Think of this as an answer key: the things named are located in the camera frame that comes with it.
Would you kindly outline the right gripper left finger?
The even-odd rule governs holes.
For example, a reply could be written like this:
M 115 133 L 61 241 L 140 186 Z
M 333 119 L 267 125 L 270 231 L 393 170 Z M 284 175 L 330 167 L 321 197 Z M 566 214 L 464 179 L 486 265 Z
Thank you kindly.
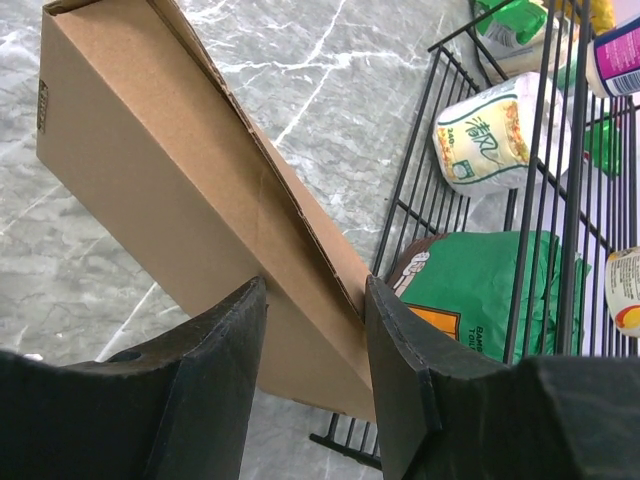
M 267 317 L 255 277 L 103 362 L 1 355 L 5 479 L 235 479 Z

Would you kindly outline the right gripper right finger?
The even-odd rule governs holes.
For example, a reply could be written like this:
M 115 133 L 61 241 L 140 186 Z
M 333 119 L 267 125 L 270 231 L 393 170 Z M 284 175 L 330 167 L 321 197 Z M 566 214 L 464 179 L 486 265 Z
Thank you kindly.
M 639 361 L 507 366 L 451 339 L 369 277 L 365 328 L 387 479 L 635 479 Z

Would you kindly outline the brown cardboard box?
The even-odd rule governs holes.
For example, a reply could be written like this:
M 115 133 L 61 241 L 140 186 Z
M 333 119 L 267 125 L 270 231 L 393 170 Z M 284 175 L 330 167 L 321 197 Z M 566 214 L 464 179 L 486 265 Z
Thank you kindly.
M 44 7 L 37 155 L 185 313 L 265 280 L 263 391 L 374 419 L 368 267 L 175 2 Z

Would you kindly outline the Chobani yogurt cup in basket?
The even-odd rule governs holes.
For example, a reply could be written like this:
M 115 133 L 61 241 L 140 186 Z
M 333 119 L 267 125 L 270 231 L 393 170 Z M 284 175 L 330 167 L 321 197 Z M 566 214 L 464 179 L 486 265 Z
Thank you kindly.
M 605 296 L 615 327 L 639 337 L 639 248 L 613 252 L 605 265 Z

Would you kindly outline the green snack bag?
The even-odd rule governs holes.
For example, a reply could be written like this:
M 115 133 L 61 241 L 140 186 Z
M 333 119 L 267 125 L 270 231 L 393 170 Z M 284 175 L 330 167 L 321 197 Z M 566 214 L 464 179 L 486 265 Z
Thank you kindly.
M 474 33 L 484 45 L 479 62 L 490 83 L 497 85 L 527 72 L 539 72 L 545 35 L 551 33 L 547 75 L 559 88 L 575 86 L 580 26 L 557 9 L 547 26 L 548 8 L 543 1 L 513 1 L 494 13 L 496 1 L 476 1 L 478 19 Z

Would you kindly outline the blue white yogurt cup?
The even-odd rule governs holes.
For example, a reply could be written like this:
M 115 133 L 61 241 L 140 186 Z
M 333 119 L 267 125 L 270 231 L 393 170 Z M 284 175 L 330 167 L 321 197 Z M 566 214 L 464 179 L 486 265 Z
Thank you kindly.
M 587 48 L 585 76 L 589 89 L 605 99 L 640 91 L 639 16 L 596 36 Z

